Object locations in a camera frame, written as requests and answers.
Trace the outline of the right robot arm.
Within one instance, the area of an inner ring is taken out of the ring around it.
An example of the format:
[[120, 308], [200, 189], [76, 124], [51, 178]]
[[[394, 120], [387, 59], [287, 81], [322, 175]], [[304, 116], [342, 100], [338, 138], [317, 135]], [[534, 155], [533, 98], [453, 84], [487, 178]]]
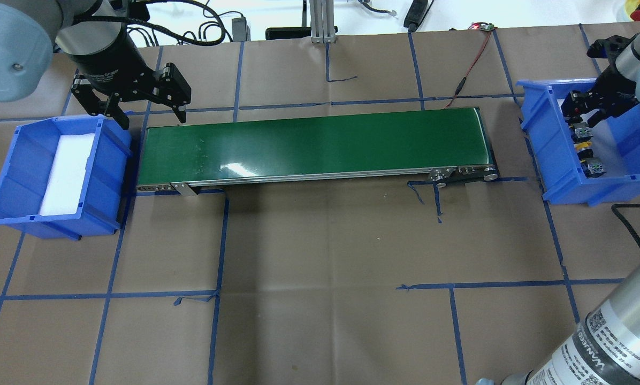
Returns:
[[[594, 41], [594, 80], [519, 81], [552, 204], [611, 203], [640, 250], [640, 33]], [[537, 368], [504, 384], [640, 384], [640, 265]]]

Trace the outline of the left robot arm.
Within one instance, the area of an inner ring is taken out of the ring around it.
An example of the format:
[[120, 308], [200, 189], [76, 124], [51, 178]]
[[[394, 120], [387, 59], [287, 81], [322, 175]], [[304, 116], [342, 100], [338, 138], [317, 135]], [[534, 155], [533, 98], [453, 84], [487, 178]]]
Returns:
[[0, 102], [31, 95], [58, 47], [77, 66], [71, 95], [90, 116], [128, 129], [122, 103], [147, 101], [186, 122], [190, 85], [173, 63], [147, 65], [127, 30], [135, 22], [108, 1], [0, 1]]

